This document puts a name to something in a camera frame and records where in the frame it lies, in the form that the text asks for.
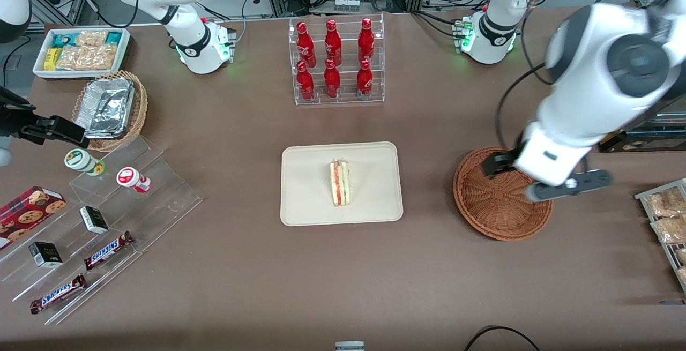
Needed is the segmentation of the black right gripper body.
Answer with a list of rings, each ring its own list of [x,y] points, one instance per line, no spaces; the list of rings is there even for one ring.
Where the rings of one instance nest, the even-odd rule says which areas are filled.
[[[48,129],[50,125],[51,119],[37,116],[30,110],[8,108],[1,110],[2,137],[26,139],[42,145],[46,139],[54,139],[54,135]]]

